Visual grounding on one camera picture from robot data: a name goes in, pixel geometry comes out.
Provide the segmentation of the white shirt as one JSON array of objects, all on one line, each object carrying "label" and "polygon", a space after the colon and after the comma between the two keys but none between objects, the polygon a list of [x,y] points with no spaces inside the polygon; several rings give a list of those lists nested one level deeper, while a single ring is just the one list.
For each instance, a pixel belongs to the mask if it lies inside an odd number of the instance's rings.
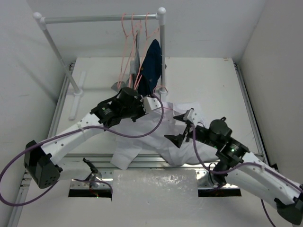
[{"label": "white shirt", "polygon": [[204,162],[216,161],[216,149],[203,143],[197,143],[197,153],[194,152],[193,142],[184,142],[177,148],[164,136],[182,134],[185,125],[177,122],[174,116],[181,115],[190,108],[197,112],[198,122],[207,126],[204,120],[201,105],[198,102],[171,103],[165,102],[164,112],[160,109],[139,118],[136,122],[124,119],[114,130],[121,133],[116,137],[116,150],[113,153],[111,164],[126,170],[139,153],[155,151],[171,166],[183,164],[198,164],[199,159]]}]

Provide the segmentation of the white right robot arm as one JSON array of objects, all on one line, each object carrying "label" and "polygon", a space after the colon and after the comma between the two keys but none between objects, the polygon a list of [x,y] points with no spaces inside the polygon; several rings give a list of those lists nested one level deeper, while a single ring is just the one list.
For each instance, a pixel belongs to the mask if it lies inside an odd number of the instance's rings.
[{"label": "white right robot arm", "polygon": [[199,125],[196,111],[191,108],[174,116],[186,124],[179,135],[165,135],[176,147],[192,141],[197,153],[197,142],[216,149],[219,161],[213,168],[206,167],[211,185],[236,185],[259,197],[275,208],[289,223],[299,226],[303,220],[303,186],[261,161],[248,147],[232,137],[226,118],[213,120],[209,127]]}]

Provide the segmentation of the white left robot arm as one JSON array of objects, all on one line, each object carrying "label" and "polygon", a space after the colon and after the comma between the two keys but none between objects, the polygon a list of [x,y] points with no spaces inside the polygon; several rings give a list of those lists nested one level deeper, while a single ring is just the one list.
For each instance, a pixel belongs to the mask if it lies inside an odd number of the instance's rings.
[{"label": "white left robot arm", "polygon": [[134,89],[122,88],[117,95],[98,103],[77,123],[54,136],[52,141],[38,145],[35,140],[26,144],[29,151],[24,157],[24,166],[40,189],[45,189],[59,180],[63,168],[59,162],[87,139],[118,125],[122,119],[136,121],[146,114],[143,97]]}]

